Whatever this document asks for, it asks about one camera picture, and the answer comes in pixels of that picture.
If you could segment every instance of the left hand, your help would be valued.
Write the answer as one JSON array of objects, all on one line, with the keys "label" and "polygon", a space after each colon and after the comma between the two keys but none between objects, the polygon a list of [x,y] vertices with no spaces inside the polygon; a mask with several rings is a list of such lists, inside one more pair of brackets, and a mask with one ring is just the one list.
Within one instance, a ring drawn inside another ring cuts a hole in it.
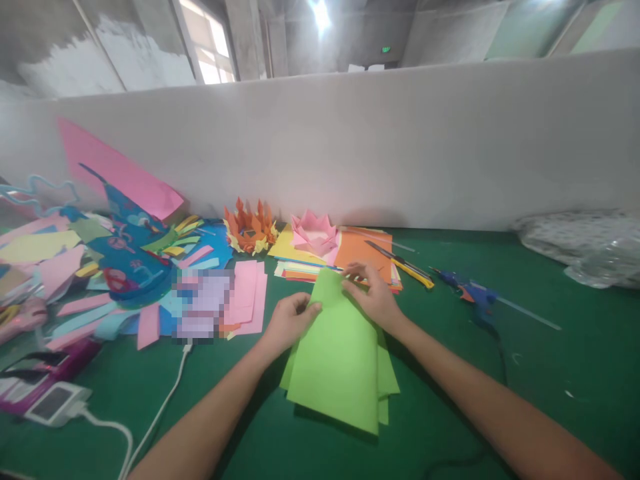
[{"label": "left hand", "polygon": [[292,346],[322,311],[322,304],[309,305],[308,293],[294,293],[275,306],[271,321],[261,341],[275,355]]}]

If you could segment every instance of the forearm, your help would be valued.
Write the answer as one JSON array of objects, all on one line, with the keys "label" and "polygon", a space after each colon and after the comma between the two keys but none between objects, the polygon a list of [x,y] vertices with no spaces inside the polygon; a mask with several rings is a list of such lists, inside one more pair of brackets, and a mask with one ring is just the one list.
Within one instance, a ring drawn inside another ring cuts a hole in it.
[{"label": "forearm", "polygon": [[260,377],[277,355],[259,341],[160,439],[129,478],[210,478]]},{"label": "forearm", "polygon": [[520,478],[621,478],[562,426],[450,352],[413,322],[399,321],[392,335],[406,346]]}]

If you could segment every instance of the hand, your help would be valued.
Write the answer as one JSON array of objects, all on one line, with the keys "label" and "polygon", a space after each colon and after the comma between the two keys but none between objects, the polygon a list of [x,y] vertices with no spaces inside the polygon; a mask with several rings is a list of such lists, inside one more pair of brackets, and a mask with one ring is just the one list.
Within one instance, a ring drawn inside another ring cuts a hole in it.
[{"label": "hand", "polygon": [[354,281],[367,279],[367,292],[348,280],[342,282],[342,287],[360,304],[369,318],[390,335],[396,336],[400,328],[409,322],[395,302],[387,283],[370,264],[350,263],[342,275]]},{"label": "hand", "polygon": [[299,292],[283,298],[275,306],[261,341],[276,356],[292,346],[322,310],[322,304],[309,304],[310,294]]}]

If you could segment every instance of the orange paper crown spikes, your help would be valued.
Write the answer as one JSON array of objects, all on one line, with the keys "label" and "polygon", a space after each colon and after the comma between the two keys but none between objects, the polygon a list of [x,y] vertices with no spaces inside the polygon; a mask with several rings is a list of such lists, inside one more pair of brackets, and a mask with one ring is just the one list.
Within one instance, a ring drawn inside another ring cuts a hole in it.
[{"label": "orange paper crown spikes", "polygon": [[265,207],[258,200],[258,212],[254,215],[245,212],[244,204],[240,197],[235,203],[237,212],[235,215],[229,213],[225,207],[225,226],[227,227],[227,241],[238,252],[255,255],[268,250],[270,245],[278,238],[278,230],[275,229],[275,221],[271,217],[271,208]]}]

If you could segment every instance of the green table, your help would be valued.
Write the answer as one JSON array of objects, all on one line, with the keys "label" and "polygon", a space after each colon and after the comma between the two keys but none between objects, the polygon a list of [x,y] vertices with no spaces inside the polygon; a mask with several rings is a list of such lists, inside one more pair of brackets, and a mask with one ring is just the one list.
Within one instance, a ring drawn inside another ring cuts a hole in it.
[{"label": "green table", "polygon": [[[558,332],[498,304],[494,315],[506,352],[509,386],[610,462],[626,477],[640,475],[640,293],[598,291],[562,273],[563,266],[522,247],[509,233],[390,229],[420,267],[464,273],[562,326]],[[312,285],[272,276],[268,257],[265,322],[276,302]],[[462,358],[495,378],[500,362],[494,340],[471,323],[471,306],[438,283],[426,293],[401,273],[402,310]],[[0,348],[15,350],[24,336]],[[255,344],[258,335],[196,346],[180,387],[159,424],[164,434]],[[142,438],[171,388],[182,348],[162,338],[138,352],[134,337],[106,343],[76,383],[93,390],[90,410],[127,425]],[[287,354],[262,378],[227,448],[216,476],[253,478],[419,479],[443,460],[467,459],[481,436],[407,352],[389,340],[402,394],[389,401],[391,423],[376,442],[346,432],[319,415],[295,409],[278,388]],[[125,442],[84,420],[61,429],[20,422],[0,413],[0,468],[39,479],[116,478]],[[433,478],[510,478],[491,452],[468,469],[438,469]]]}]

